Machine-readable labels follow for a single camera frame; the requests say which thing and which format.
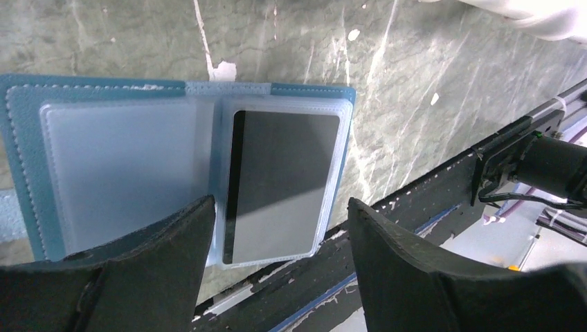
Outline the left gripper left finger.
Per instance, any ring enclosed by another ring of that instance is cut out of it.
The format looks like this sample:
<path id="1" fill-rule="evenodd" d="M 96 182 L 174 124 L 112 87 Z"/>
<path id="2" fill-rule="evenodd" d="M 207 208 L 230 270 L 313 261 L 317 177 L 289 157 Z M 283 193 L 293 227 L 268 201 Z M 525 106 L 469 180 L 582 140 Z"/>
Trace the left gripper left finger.
<path id="1" fill-rule="evenodd" d="M 1 268 L 2 331 L 188 331 L 215 225 L 204 196 L 60 261 Z"/>

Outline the white PVC pipe frame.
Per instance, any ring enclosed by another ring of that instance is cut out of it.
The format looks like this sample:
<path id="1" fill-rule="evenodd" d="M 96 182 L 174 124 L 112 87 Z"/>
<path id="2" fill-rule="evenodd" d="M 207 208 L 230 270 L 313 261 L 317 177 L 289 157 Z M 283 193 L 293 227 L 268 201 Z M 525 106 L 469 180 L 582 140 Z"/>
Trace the white PVC pipe frame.
<path id="1" fill-rule="evenodd" d="M 536 38 L 569 40 L 586 46 L 586 2 L 566 0 L 460 0 L 502 17 L 511 27 Z"/>

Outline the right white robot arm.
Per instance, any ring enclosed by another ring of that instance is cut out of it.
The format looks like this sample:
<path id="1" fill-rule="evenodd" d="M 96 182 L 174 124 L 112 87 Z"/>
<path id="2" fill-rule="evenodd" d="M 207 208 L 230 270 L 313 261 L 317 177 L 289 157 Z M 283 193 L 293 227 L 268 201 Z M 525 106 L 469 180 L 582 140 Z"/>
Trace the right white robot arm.
<path id="1" fill-rule="evenodd" d="M 477 163 L 471 184 L 472 205 L 533 201 L 566 211 L 586 209 L 586 148 L 552 137 L 564 112 L 523 116 L 473 147 Z M 507 181 L 521 182 L 562 199 L 555 203 L 531 194 L 497 191 Z"/>

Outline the dark grey credit card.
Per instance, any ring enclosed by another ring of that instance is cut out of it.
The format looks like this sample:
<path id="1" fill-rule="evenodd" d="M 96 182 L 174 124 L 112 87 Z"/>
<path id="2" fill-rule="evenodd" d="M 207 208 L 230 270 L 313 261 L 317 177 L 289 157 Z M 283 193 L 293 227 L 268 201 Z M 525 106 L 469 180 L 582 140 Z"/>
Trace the dark grey credit card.
<path id="1" fill-rule="evenodd" d="M 338 126 L 333 115 L 235 113 L 223 263 L 311 251 Z"/>

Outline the blue card holder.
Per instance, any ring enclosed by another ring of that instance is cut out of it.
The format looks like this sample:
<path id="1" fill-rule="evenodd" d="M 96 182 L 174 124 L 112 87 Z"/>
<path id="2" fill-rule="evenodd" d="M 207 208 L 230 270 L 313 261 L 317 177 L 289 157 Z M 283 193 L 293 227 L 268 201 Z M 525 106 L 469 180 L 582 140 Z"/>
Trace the blue card holder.
<path id="1" fill-rule="evenodd" d="M 56 75 L 1 76 L 1 133 L 38 260 L 57 261 L 215 199 L 207 265 L 224 269 L 312 256 L 325 236 L 346 157 L 356 91 L 344 86 Z M 237 111 L 338 116 L 310 252 L 222 261 Z"/>

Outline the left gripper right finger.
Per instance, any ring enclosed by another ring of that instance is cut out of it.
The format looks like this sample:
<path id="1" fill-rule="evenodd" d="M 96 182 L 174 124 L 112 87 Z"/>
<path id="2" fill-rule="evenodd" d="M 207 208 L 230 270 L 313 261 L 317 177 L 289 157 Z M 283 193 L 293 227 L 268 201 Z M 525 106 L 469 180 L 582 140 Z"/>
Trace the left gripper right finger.
<path id="1" fill-rule="evenodd" d="M 516 272 L 436 246 L 357 199 L 350 243 L 369 331 L 585 331 L 586 265 Z"/>

